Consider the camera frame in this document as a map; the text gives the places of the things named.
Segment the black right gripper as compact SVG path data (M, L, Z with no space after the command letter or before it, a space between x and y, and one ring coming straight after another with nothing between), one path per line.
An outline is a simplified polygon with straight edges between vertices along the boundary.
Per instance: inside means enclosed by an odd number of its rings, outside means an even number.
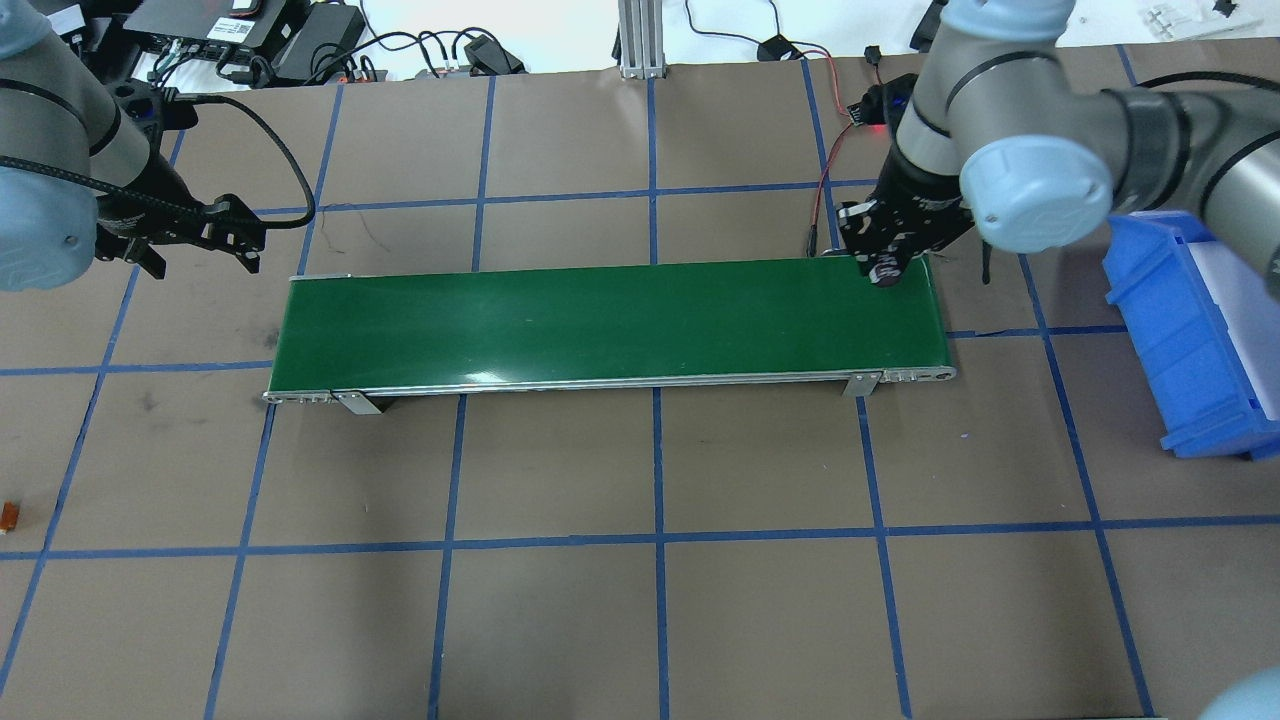
M959 176L919 168L900 150L890 151L863 202L841 205L837 222L863 277L876 279L884 258L886 288L902 281L915 258L947 247L974 227Z

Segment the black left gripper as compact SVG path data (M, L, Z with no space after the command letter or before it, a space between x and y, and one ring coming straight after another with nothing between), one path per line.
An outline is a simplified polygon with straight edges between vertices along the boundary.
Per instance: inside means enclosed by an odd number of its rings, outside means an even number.
M166 277L157 246L191 245L230 254L250 274L261 272L262 228L236 195L197 200L172 164L152 151L124 195L97 199L96 259L134 263L155 281Z

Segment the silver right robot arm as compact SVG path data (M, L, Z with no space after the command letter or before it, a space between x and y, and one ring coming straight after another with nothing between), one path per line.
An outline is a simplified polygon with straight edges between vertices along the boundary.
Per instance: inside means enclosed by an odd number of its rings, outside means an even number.
M1189 70L1073 90L1056 44L1070 1L951 1L874 190L840 210L844 251L877 286L969 231L1042 252L1111 215L1197 217L1277 293L1277 83Z

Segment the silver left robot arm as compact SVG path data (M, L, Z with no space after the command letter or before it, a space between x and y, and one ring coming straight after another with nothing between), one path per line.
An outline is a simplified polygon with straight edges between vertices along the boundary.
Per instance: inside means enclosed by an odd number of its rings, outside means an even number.
M161 245L260 269L265 232L234 195L200 202L160 154L197 123L195 100L100 82L27 1L3 4L1 287L52 290L115 259L161 279Z

